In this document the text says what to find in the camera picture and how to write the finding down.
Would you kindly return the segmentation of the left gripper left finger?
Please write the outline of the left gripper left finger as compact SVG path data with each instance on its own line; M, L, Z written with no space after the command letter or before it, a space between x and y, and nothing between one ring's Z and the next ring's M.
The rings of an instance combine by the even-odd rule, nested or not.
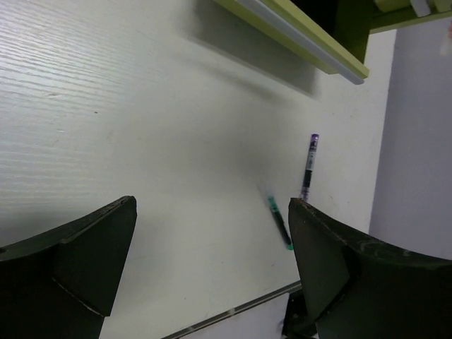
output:
M99 338L136 226L133 196L1 248L2 338Z

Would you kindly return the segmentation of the green pen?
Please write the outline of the green pen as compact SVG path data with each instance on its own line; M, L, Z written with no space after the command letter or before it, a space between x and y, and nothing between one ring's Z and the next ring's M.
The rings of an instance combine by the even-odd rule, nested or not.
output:
M292 244L292 240L289 236L289 233L287 232L287 229L285 227L285 222L284 219L280 213L280 209L276 203L276 200L274 198L274 196L272 195L267 195L267 202L270 208L270 212L271 215L275 221L275 224L278 228L278 231L280 232L280 235L282 237L282 240L285 243L285 246L289 249L289 250L293 250L293 244Z

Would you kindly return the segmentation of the purple pen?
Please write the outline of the purple pen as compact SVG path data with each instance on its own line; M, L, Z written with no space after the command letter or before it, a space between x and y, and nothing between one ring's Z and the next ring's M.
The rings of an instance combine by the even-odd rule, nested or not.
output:
M304 170L304 178L302 182L302 189L300 192L300 198L303 201L308 201L309 190L311 185L312 173L314 171L314 162L316 157L317 146L319 142L319 135L317 133L313 133L309 142L309 151L307 154L307 161Z

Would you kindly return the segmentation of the green metal drawer chest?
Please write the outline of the green metal drawer chest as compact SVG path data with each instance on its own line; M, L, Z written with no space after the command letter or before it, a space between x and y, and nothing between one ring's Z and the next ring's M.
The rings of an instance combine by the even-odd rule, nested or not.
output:
M219 1L219 5L327 74L355 85L371 34L451 16L450 1Z

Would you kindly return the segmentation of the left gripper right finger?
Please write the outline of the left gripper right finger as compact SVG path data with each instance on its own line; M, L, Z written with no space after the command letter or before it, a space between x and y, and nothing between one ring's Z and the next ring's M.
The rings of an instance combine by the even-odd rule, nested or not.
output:
M450 338L451 262L385 243L294 198L288 222L320 338Z

